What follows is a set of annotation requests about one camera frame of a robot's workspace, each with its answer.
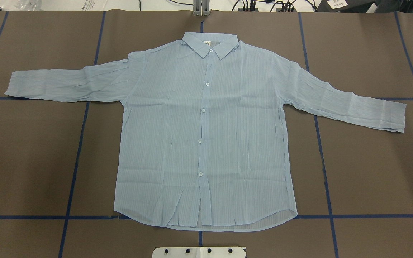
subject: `shirt collar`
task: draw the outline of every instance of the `shirt collar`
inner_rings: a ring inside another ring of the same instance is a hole
[[[186,32],[182,40],[202,58],[208,54],[210,48],[214,49],[220,60],[238,45],[237,36],[232,34]],[[210,47],[203,42],[204,40],[221,43]]]

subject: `shirt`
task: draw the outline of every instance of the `shirt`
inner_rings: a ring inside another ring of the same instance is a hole
[[[397,132],[406,107],[336,90],[235,35],[191,32],[80,70],[13,72],[5,94],[120,101],[114,209],[144,224],[201,231],[258,231],[297,216],[283,104]]]

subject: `shirt's left sleeve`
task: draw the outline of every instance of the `shirt's left sleeve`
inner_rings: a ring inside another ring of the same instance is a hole
[[[135,85],[143,57],[86,66],[79,70],[43,69],[12,73],[6,95],[62,102],[122,101]]]
[[[373,129],[404,132],[406,104],[368,98],[333,88],[296,62],[274,58],[274,86],[285,104],[308,113]]]

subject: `white label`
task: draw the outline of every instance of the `white label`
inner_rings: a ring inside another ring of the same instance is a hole
[[[328,4],[333,9],[341,8],[348,5],[345,0],[329,0]]]

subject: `shirt sleeve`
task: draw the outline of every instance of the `shirt sleeve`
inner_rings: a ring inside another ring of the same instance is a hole
[[[406,104],[362,97],[333,88],[296,62],[274,59],[277,95],[308,113],[378,130],[404,132]]]
[[[143,70],[137,52],[127,59],[79,70],[49,69],[13,72],[6,95],[61,102],[122,101]]]

